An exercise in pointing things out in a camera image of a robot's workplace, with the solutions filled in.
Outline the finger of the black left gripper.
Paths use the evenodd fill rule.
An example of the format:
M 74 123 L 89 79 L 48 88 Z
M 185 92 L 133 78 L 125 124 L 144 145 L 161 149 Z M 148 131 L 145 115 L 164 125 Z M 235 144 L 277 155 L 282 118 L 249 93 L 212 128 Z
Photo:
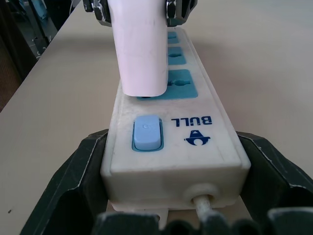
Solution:
M 166 21 L 168 27 L 176 27 L 186 23 L 194 9 L 194 0 L 167 0 Z
M 93 12 L 102 26 L 112 26 L 111 15 L 107 0 L 83 0 L 86 12 Z

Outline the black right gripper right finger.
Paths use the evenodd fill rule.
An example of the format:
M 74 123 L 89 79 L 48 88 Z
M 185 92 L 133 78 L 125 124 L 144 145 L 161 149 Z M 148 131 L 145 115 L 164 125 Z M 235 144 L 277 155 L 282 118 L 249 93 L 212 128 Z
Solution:
M 265 235 L 313 233 L 313 180 L 267 139 L 237 133 L 251 162 L 241 198 Z

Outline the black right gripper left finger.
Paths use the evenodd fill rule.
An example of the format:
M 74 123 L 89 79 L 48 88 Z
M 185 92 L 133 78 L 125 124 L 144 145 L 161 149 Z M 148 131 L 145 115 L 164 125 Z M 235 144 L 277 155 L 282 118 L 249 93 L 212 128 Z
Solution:
M 24 225 L 26 235 L 89 235 L 108 196 L 100 168 L 108 130 L 92 133 L 61 165 Z

